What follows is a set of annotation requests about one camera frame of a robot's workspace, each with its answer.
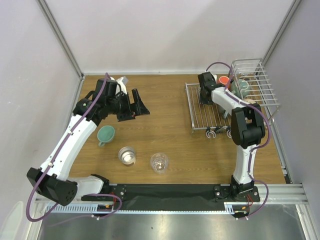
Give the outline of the orange mug white inside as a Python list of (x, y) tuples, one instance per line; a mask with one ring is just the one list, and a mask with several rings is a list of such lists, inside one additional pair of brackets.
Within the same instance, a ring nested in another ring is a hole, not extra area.
[(229, 77), (227, 76), (220, 76), (218, 79), (217, 79), (217, 83), (218, 84), (223, 84), (224, 86), (227, 85), (227, 83), (229, 82)]

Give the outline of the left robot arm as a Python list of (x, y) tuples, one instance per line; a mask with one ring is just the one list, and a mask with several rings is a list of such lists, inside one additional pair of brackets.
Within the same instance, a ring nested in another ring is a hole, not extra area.
[(55, 149), (39, 168), (31, 167), (26, 174), (35, 193), (61, 206), (90, 194), (101, 201), (109, 197), (106, 178), (91, 174), (70, 179), (69, 174), (84, 143), (106, 117), (116, 115), (122, 122), (150, 114), (136, 88), (131, 91), (134, 101), (130, 102), (126, 83), (125, 77), (98, 79), (95, 90), (76, 104), (69, 125)]

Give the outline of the beige ceramic mug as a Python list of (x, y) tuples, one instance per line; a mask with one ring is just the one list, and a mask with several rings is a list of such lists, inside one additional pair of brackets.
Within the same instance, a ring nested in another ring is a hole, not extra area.
[(256, 101), (251, 98), (245, 98), (243, 101), (246, 102), (247, 104), (255, 104), (256, 103)]

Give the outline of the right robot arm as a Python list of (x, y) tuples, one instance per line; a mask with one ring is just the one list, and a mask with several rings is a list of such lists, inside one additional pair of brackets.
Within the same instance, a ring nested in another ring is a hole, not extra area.
[(230, 134), (237, 145), (237, 153), (229, 196), (235, 201), (242, 201), (254, 191), (254, 161), (257, 150), (263, 147), (261, 140), (266, 135), (268, 119), (258, 103), (248, 103), (237, 97), (227, 86), (216, 83), (210, 72), (203, 72), (197, 78), (200, 100), (218, 104), (231, 115)]

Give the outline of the speckled teal ceramic mug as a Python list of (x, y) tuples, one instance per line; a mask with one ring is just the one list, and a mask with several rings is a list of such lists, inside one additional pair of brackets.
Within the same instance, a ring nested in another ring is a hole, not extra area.
[(231, 83), (230, 91), (238, 98), (245, 98), (250, 94), (251, 87), (248, 82), (244, 79), (234, 80)]

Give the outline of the small steel cup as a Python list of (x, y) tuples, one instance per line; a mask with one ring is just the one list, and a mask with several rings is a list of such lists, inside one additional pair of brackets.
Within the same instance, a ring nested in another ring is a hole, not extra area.
[(125, 146), (118, 152), (119, 160), (126, 166), (132, 166), (136, 163), (136, 152), (132, 147)]

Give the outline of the aluminium front rail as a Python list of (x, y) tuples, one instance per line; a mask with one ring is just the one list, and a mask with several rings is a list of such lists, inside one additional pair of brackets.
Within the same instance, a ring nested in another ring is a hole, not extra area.
[(248, 215), (259, 207), (262, 203), (267, 205), (300, 205), (307, 204), (308, 200), (301, 184), (256, 184), (260, 201), (253, 202), (248, 200), (247, 203), (242, 202), (225, 202), (223, 210), (211, 211), (137, 211), (137, 210), (121, 210), (122, 200), (113, 193), (109, 196), (83, 196), (75, 198), (66, 206), (55, 205), (43, 196), (38, 196), (35, 203), (38, 204), (42, 213), (52, 210), (53, 213), (79, 213), (106, 215), (112, 211), (119, 214), (239, 214)]

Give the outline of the grey metallic cup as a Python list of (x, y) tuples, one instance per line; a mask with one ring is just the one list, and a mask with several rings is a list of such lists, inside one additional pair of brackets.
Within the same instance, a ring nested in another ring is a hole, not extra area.
[(220, 105), (217, 105), (218, 112), (221, 114), (223, 119), (226, 119), (228, 117), (228, 112)]

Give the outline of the teal small cup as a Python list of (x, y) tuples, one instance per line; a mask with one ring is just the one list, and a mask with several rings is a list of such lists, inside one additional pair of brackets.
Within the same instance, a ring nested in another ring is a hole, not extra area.
[(101, 127), (97, 133), (98, 146), (103, 147), (105, 144), (110, 143), (114, 139), (115, 134), (116, 131), (114, 127), (110, 125)]

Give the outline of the clear glass tumbler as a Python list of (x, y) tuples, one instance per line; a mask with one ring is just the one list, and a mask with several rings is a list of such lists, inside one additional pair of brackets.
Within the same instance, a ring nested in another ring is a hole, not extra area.
[(169, 166), (169, 158), (166, 154), (158, 152), (150, 158), (150, 165), (157, 174), (164, 174)]

